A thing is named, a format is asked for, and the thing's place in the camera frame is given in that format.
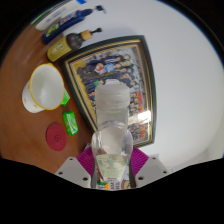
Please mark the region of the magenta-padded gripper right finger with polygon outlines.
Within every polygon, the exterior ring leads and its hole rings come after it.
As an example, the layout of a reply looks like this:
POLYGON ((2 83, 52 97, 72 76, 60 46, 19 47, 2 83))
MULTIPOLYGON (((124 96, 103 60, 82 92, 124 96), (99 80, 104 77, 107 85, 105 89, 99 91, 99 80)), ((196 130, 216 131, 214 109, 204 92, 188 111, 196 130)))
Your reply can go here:
POLYGON ((134 147, 129 165, 129 180, 132 188, 144 187, 170 174, 156 156, 147 156, 134 147))

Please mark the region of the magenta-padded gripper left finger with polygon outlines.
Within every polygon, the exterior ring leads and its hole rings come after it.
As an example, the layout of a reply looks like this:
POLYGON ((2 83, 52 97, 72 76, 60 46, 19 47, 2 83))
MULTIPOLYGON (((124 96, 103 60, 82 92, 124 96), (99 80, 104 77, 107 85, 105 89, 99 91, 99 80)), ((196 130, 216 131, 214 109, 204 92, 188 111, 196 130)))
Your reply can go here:
POLYGON ((78 186, 90 188, 94 169, 92 148, 87 147, 77 157, 68 157, 56 175, 78 186))

